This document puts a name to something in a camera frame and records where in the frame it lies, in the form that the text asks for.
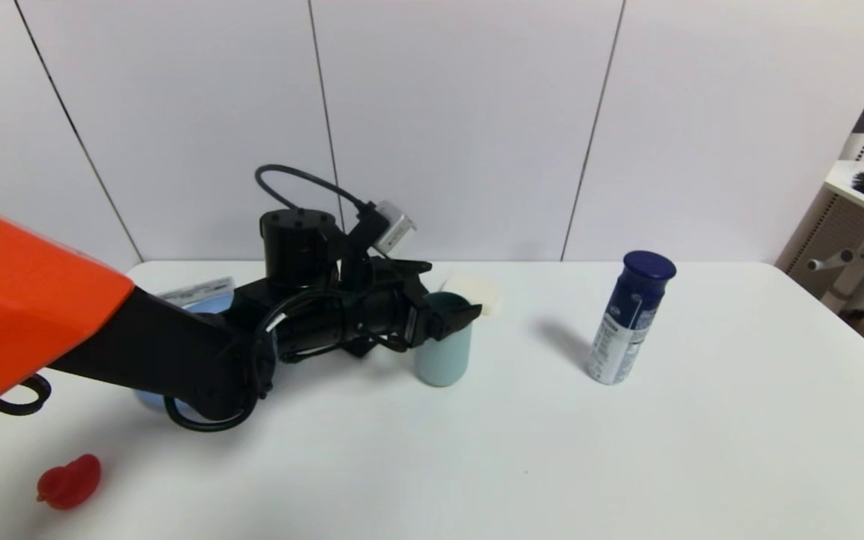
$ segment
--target red toy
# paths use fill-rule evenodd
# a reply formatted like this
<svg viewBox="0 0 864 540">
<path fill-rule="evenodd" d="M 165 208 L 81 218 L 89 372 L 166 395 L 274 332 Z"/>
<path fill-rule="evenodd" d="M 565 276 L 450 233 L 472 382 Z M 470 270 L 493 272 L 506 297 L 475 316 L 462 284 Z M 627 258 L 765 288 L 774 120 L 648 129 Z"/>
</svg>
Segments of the red toy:
<svg viewBox="0 0 864 540">
<path fill-rule="evenodd" d="M 65 465 L 48 469 L 38 479 L 38 500 L 57 510 L 74 509 L 95 492 L 102 478 L 99 458 L 85 454 Z"/>
</svg>

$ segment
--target white wall panel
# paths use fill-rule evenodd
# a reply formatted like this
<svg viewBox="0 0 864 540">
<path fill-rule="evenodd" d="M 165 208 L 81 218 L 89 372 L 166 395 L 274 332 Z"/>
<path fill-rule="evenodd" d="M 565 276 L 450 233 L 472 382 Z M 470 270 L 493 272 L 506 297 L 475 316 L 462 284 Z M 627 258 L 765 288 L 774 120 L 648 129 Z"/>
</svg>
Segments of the white wall panel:
<svg viewBox="0 0 864 540">
<path fill-rule="evenodd" d="M 260 259 L 267 163 L 333 180 L 305 0 L 21 0 L 146 259 Z M 276 178 L 295 204 L 336 197 Z"/>
<path fill-rule="evenodd" d="M 558 260 L 620 0 L 312 7 L 339 185 L 409 213 L 402 255 Z"/>
<path fill-rule="evenodd" d="M 20 14 L 0 0 L 0 215 L 120 270 L 138 255 L 69 127 Z"/>
<path fill-rule="evenodd" d="M 773 261 L 864 105 L 864 2 L 628 0 L 567 260 Z"/>
</svg>

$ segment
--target teal object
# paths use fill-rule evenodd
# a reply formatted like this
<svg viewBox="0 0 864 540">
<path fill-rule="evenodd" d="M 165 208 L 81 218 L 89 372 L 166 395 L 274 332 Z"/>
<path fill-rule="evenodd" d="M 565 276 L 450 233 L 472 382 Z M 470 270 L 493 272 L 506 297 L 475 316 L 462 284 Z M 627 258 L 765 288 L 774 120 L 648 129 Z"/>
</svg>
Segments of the teal object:
<svg viewBox="0 0 864 540">
<path fill-rule="evenodd" d="M 465 298 L 452 292 L 433 292 L 425 296 L 433 308 L 465 308 Z M 415 351 L 415 376 L 429 386 L 452 386 L 469 367 L 473 325 L 449 335 L 443 341 L 429 339 Z"/>
</svg>

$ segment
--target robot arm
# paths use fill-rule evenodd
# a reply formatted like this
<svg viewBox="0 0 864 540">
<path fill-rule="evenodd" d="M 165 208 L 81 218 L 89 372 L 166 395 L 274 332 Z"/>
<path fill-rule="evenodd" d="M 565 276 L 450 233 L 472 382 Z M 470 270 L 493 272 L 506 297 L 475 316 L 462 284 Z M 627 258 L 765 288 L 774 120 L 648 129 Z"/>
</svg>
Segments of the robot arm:
<svg viewBox="0 0 864 540">
<path fill-rule="evenodd" d="M 368 256 L 389 225 L 368 206 L 349 235 L 321 211 L 263 215 L 266 277 L 236 288 L 219 314 L 174 307 L 0 218 L 0 396 L 51 367 L 161 394 L 181 426 L 222 431 L 272 389 L 277 362 L 338 348 L 404 351 L 478 317 L 480 305 L 430 307 L 419 280 L 430 263 Z M 182 417 L 175 400 L 215 423 Z"/>
</svg>

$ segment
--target orange robot arm segment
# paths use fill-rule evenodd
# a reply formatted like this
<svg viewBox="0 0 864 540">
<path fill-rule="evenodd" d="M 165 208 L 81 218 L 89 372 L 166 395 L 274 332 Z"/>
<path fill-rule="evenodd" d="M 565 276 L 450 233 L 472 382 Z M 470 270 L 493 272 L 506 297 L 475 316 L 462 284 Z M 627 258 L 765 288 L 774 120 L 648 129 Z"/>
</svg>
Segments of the orange robot arm segment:
<svg viewBox="0 0 864 540">
<path fill-rule="evenodd" d="M 129 277 L 0 218 L 0 396 L 95 334 Z"/>
</svg>

